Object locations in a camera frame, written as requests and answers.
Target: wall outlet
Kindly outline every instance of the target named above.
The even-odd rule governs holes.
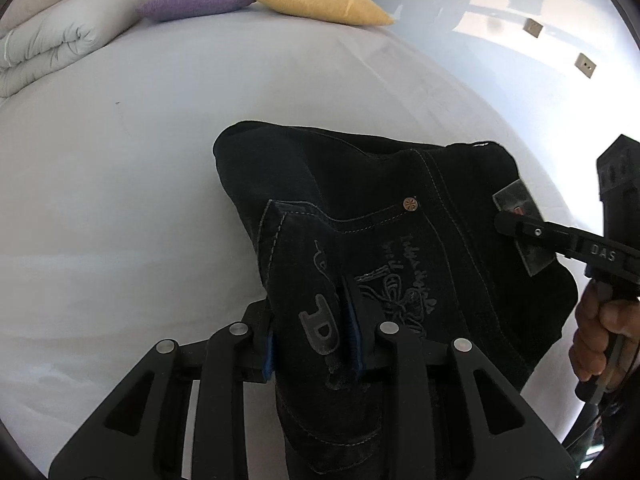
[[[575,60],[575,65],[589,79],[593,75],[593,71],[596,70],[596,64],[586,57],[583,53],[578,54],[578,59]]]
[[[538,23],[536,20],[532,20],[531,18],[527,18],[527,21],[524,22],[523,28],[534,38],[537,38],[540,35],[540,32],[542,32],[542,24]]]

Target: black jeans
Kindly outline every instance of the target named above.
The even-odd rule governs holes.
[[[560,263],[531,278],[513,240],[495,231],[492,195],[518,170],[494,142],[443,148],[243,122],[214,154],[274,311],[292,478],[305,467],[380,474],[382,391],[354,381],[342,275],[424,338],[471,339],[517,388],[577,301]]]

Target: finger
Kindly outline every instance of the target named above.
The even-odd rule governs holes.
[[[604,328],[598,318],[588,319],[584,311],[577,312],[575,319],[578,322],[580,337],[594,352],[604,352],[609,344],[609,332]]]
[[[640,338],[640,303],[626,300],[611,301],[600,309],[603,327],[631,339]]]
[[[598,315],[599,307],[598,291],[596,290],[595,282],[592,280],[584,289],[582,299],[575,309],[575,315],[577,317],[580,312],[584,314],[587,319],[594,319]]]
[[[580,366],[591,375],[600,375],[607,367],[607,358],[601,352],[591,350],[576,332],[574,336],[575,356]]]
[[[622,368],[617,367],[613,371],[613,375],[611,376],[609,384],[607,384],[607,389],[616,390],[617,388],[619,388],[620,384],[622,384],[622,381],[625,379],[625,376],[626,372]]]
[[[636,357],[636,350],[638,349],[638,341],[627,339],[625,345],[622,347],[622,352],[618,359],[618,368],[626,373],[632,365],[635,365],[634,358]]]
[[[576,377],[578,377],[578,380],[580,382],[585,383],[586,381],[591,379],[591,374],[584,370],[584,368],[582,368],[582,366],[580,365],[580,361],[578,361],[578,358],[575,356],[574,347],[569,348],[569,361],[571,361],[571,366],[574,369],[574,374]]]

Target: black device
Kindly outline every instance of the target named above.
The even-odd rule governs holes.
[[[575,478],[553,434],[473,343],[423,341],[385,322],[353,279],[343,291],[362,337],[361,380],[387,385],[390,480]],[[159,342],[56,456],[49,479],[179,479],[196,379],[191,478],[246,479],[242,382],[268,380],[271,317],[263,300],[208,341]]]
[[[604,236],[635,249],[640,249],[640,142],[620,136],[597,161],[600,200],[604,212]],[[592,247],[598,257],[615,261],[619,256],[605,247]],[[638,300],[637,286],[599,267],[588,266],[587,276],[606,286],[599,286],[598,298]],[[580,400],[598,404],[615,369],[625,342],[623,335],[609,335],[606,351],[607,370],[587,383],[579,383],[575,393]]]
[[[585,275],[598,285],[601,303],[637,301],[640,296],[640,142],[620,136],[598,158],[600,200],[604,210],[604,237],[565,228],[534,218],[496,217],[498,232],[529,245],[541,246],[587,263]],[[580,400],[597,405],[610,381],[622,347],[623,335],[610,334],[607,370],[587,383],[579,383]]]

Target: white bed sheet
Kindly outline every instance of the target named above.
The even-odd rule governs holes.
[[[207,338],[263,297],[211,153],[240,120],[496,140],[545,217],[572,222],[497,113],[381,28],[259,6],[143,22],[0,108],[0,417],[42,470],[158,340]],[[559,436],[580,408],[571,332],[527,385]],[[251,478],[286,478],[273,389],[246,411]]]

